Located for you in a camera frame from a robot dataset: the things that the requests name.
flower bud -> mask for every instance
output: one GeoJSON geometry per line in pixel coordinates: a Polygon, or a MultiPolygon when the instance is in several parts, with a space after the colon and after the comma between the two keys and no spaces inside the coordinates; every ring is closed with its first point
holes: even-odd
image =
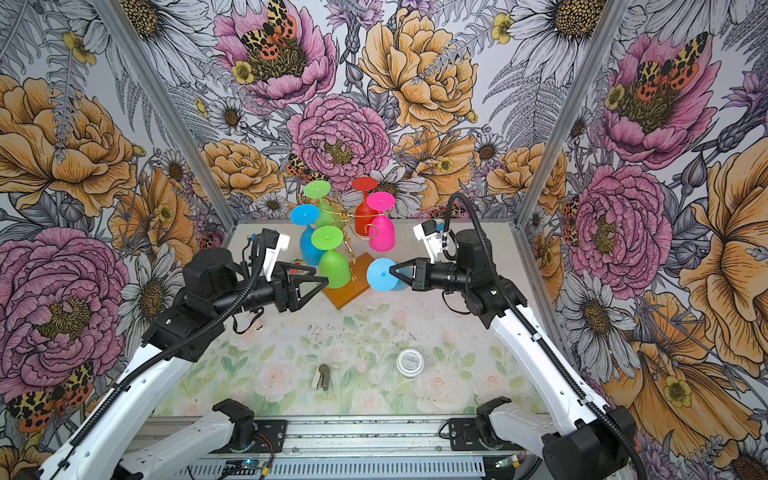
{"type": "Polygon", "coordinates": [[[67,197],[59,205],[58,212],[67,222],[74,223],[85,215],[85,206],[79,200],[67,197]]]}
{"type": "Polygon", "coordinates": [[[675,260],[681,267],[692,270],[699,266],[703,255],[694,242],[683,242],[674,252],[675,260]]]}
{"type": "Polygon", "coordinates": [[[680,182],[683,184],[683,195],[690,195],[694,188],[701,187],[707,181],[707,166],[704,163],[704,155],[699,153],[683,169],[680,182]]]}

orange peony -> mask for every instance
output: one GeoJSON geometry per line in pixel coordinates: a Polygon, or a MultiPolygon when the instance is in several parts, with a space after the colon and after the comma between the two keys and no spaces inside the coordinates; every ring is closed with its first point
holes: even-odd
{"type": "MultiPolygon", "coordinates": [[[[641,367],[633,379],[619,371],[621,378],[605,383],[605,392],[657,441],[674,431],[675,455],[690,458],[710,437],[722,436],[725,449],[714,464],[728,465],[739,455],[737,441],[760,436],[760,423],[750,420],[752,411],[725,392],[733,387],[722,368],[705,361],[712,342],[704,335],[704,324],[672,293],[645,292],[638,301],[644,318],[635,319],[641,325],[635,335],[642,338],[630,345],[641,367]]],[[[742,382],[736,384],[746,391],[742,382]]]]}
{"type": "Polygon", "coordinates": [[[434,22],[417,10],[408,13],[401,8],[397,12],[394,34],[381,22],[368,31],[359,66],[376,81],[371,90],[391,91],[398,99],[401,127],[445,133],[472,109],[477,64],[465,58],[437,74],[424,74],[452,45],[453,34],[435,30],[434,22]]]}
{"type": "MultiPolygon", "coordinates": [[[[285,173],[280,172],[280,165],[245,142],[225,139],[205,144],[203,158],[226,198],[236,192],[258,200],[285,187],[285,173]]],[[[192,187],[198,196],[207,198],[197,179],[192,187]]]]}
{"type": "Polygon", "coordinates": [[[187,202],[177,196],[162,170],[152,171],[141,178],[141,194],[130,192],[120,197],[109,219],[109,231],[117,250],[135,253],[144,251],[154,262],[163,243],[176,248],[176,259],[186,263],[197,249],[192,225],[192,211],[187,202]]]}
{"type": "Polygon", "coordinates": [[[680,271],[690,305],[707,316],[707,338],[724,362],[751,376],[768,362],[768,138],[709,175],[709,208],[691,204],[714,232],[710,252],[680,271]]]}
{"type": "Polygon", "coordinates": [[[445,204],[452,194],[461,190],[459,182],[464,185],[469,183],[472,166],[480,165],[472,136],[458,138],[446,135],[440,140],[435,132],[418,131],[400,137],[400,142],[392,147],[392,151],[408,162],[418,162],[411,178],[425,179],[427,188],[419,192],[424,196],[422,210],[445,204]]]}
{"type": "Polygon", "coordinates": [[[544,285],[552,303],[560,296],[563,287],[563,255],[560,252],[561,238],[549,233],[542,233],[533,239],[533,256],[538,265],[538,271],[544,279],[544,285]]]}
{"type": "MultiPolygon", "coordinates": [[[[525,192],[531,185],[531,179],[538,168],[544,149],[544,144],[540,143],[530,149],[521,147],[516,151],[502,155],[499,159],[502,168],[491,170],[486,177],[488,192],[491,195],[504,194],[506,197],[511,197],[517,192],[525,192]]],[[[565,196],[565,165],[567,162],[568,159],[561,152],[538,199],[538,204],[541,205],[547,215],[554,215],[560,201],[565,196]]]]}
{"type": "Polygon", "coordinates": [[[22,87],[0,75],[0,191],[26,194],[18,209],[36,204],[46,189],[66,192],[96,217],[116,195],[136,187],[133,145],[96,98],[77,92],[74,130],[58,152],[59,163],[52,109],[60,93],[40,78],[28,78],[22,87]]]}

wire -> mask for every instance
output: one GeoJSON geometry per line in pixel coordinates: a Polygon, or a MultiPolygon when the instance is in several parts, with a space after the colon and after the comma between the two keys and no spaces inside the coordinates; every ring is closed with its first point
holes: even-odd
{"type": "MultiPolygon", "coordinates": [[[[507,303],[507,306],[509,306],[509,309],[515,315],[515,317],[517,317],[517,319],[520,320],[520,323],[522,323],[525,329],[532,336],[536,335],[538,333],[536,328],[533,325],[531,325],[528,319],[525,318],[525,316],[520,311],[520,309],[514,303],[512,303],[512,301],[509,298],[509,294],[507,293],[507,290],[502,285],[501,278],[496,272],[496,265],[495,263],[493,263],[491,248],[488,245],[488,239],[485,237],[485,231],[483,231],[482,226],[480,225],[480,219],[478,219],[478,214],[475,211],[475,208],[472,205],[472,202],[470,202],[469,199],[464,194],[456,193],[451,195],[451,197],[449,198],[448,204],[445,209],[445,219],[443,220],[443,231],[445,232],[449,231],[449,228],[451,225],[451,210],[453,208],[454,202],[456,202],[457,200],[460,200],[466,207],[467,211],[469,212],[469,218],[472,220],[472,226],[475,228],[475,231],[478,234],[480,245],[482,247],[483,253],[485,254],[485,259],[486,261],[488,261],[488,268],[491,271],[493,283],[496,285],[496,290],[502,295],[502,298],[507,303]]],[[[579,399],[587,398],[586,392],[584,392],[584,390],[578,385],[576,380],[566,370],[565,366],[562,364],[560,359],[554,354],[554,352],[552,352],[552,349],[549,347],[549,344],[546,342],[545,338],[541,337],[539,340],[536,341],[536,343],[541,347],[542,350],[544,350],[545,355],[552,362],[552,365],[554,365],[554,367],[558,370],[558,372],[560,372],[560,375],[563,377],[565,382],[568,383],[568,385],[571,387],[571,390],[573,390],[573,392],[579,397],[579,399]]],[[[624,447],[624,450],[627,451],[627,454],[629,455],[632,461],[632,465],[634,466],[634,469],[637,472],[637,480],[647,480],[648,478],[647,470],[645,469],[645,465],[640,459],[640,454],[638,454],[637,451],[634,449],[634,443],[631,442],[630,439],[628,439],[627,436],[618,428],[618,426],[614,423],[611,417],[606,415],[605,412],[603,412],[603,410],[600,407],[598,407],[594,402],[585,402],[584,404],[587,406],[587,408],[589,408],[592,411],[592,413],[594,413],[594,416],[600,420],[600,422],[605,426],[605,428],[611,432],[611,434],[616,438],[619,444],[622,447],[624,447]]]]}
{"type": "Polygon", "coordinates": [[[448,305],[448,300],[445,299],[445,290],[442,291],[442,302],[445,304],[445,306],[448,307],[448,310],[451,310],[453,313],[458,313],[459,315],[469,315],[472,312],[459,312],[458,310],[454,310],[454,308],[450,305],[448,305]]]}
{"type": "Polygon", "coordinates": [[[228,319],[230,316],[232,316],[235,313],[235,311],[238,308],[240,308],[240,306],[243,304],[243,302],[245,301],[250,291],[256,285],[256,281],[259,278],[259,273],[261,272],[261,269],[264,266],[265,257],[266,257],[266,243],[264,242],[261,235],[257,235],[255,241],[251,244],[251,253],[250,253],[250,259],[252,262],[251,276],[246,282],[245,287],[240,291],[237,298],[234,300],[234,302],[232,302],[232,304],[226,310],[224,310],[216,319],[211,320],[203,328],[199,329],[192,335],[166,348],[162,352],[158,353],[157,355],[153,356],[146,362],[142,363],[133,372],[128,373],[120,383],[115,385],[114,389],[110,392],[110,394],[104,400],[104,403],[102,403],[93,413],[91,413],[91,416],[88,417],[85,423],[83,423],[78,433],[74,437],[72,437],[72,439],[70,440],[70,444],[72,445],[73,448],[69,451],[65,459],[59,463],[59,468],[56,471],[56,473],[53,474],[53,476],[51,477],[51,480],[59,473],[59,471],[61,471],[61,468],[63,465],[67,465],[67,460],[75,450],[74,447],[80,445],[88,437],[88,434],[99,423],[99,420],[101,420],[101,418],[104,417],[104,415],[107,413],[110,406],[114,403],[114,401],[118,398],[118,396],[120,396],[120,394],[128,390],[128,388],[131,386],[131,383],[135,379],[137,379],[142,373],[146,372],[152,366],[158,364],[160,361],[173,357],[174,355],[179,353],[181,350],[187,348],[189,345],[204,338],[205,336],[210,335],[210,333],[213,332],[216,328],[218,328],[219,325],[224,323],[224,320],[228,319]]]}
{"type": "Polygon", "coordinates": [[[450,436],[450,435],[442,436],[442,430],[443,430],[443,429],[444,429],[444,428],[445,428],[447,425],[448,425],[448,422],[446,422],[446,423],[443,423],[443,424],[442,424],[442,427],[440,427],[440,430],[438,430],[438,431],[437,431],[437,434],[438,434],[438,436],[439,436],[441,439],[444,439],[444,440],[450,440],[450,439],[451,439],[451,436],[450,436]]]}

orange wooden board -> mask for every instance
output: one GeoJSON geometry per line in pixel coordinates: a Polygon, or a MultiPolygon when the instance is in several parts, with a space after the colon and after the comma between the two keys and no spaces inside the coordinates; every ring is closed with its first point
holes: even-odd
{"type": "Polygon", "coordinates": [[[364,253],[355,259],[355,264],[352,265],[352,274],[355,277],[354,280],[347,283],[341,288],[324,288],[323,293],[326,294],[328,300],[338,309],[341,310],[347,303],[353,301],[360,293],[365,292],[370,288],[366,274],[368,273],[368,265],[373,261],[370,253],[364,253]]]}

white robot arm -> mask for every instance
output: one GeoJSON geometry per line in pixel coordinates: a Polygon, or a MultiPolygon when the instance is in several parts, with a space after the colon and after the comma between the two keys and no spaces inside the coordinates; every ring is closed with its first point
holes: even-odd
{"type": "Polygon", "coordinates": [[[454,235],[447,216],[443,225],[428,220],[416,226],[415,236],[424,241],[429,258],[407,260],[389,272],[416,291],[460,292],[469,312],[515,354],[543,398],[549,416],[525,412],[503,397],[478,407],[478,430],[485,442],[505,440],[532,451],[544,459],[555,480],[600,480],[628,460],[644,480],[645,468],[631,440],[632,416],[624,407],[610,410],[554,347],[525,297],[496,273],[491,244],[469,201],[455,194],[448,211],[455,199],[465,202],[475,228],[454,235]],[[449,234],[456,244],[450,257],[443,241],[449,234]],[[436,261],[438,245],[455,262],[436,261]]]}
{"type": "Polygon", "coordinates": [[[276,261],[290,241],[287,235],[264,229],[251,240],[250,272],[245,260],[236,265],[223,248],[194,256],[184,267],[185,290],[144,334],[144,345],[91,417],[40,469],[19,472],[14,480],[166,480],[213,450],[250,444],[253,412],[228,399],[184,430],[124,455],[168,390],[224,331],[226,318],[244,310],[259,316],[267,304],[294,312],[328,285],[311,266],[276,261]],[[306,274],[288,274],[291,269],[306,274]],[[302,294],[301,283],[317,286],[302,294]]]}

